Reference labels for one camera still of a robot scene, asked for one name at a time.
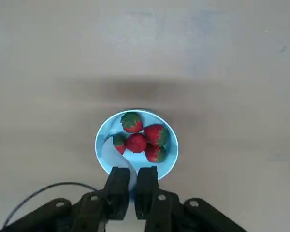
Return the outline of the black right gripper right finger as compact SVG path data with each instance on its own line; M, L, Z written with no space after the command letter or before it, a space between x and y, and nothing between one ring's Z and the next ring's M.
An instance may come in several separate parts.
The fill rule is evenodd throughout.
M139 170L134 205L145 232L246 232L205 200L181 203L177 194L160 189L156 167Z

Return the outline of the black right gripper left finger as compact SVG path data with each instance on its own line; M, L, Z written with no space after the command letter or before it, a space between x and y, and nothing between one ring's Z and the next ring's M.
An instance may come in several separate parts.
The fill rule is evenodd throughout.
M130 171L114 167L101 190L90 188L72 204L53 199L13 223L6 220L3 232L103 232L110 220L123 220L129 205Z

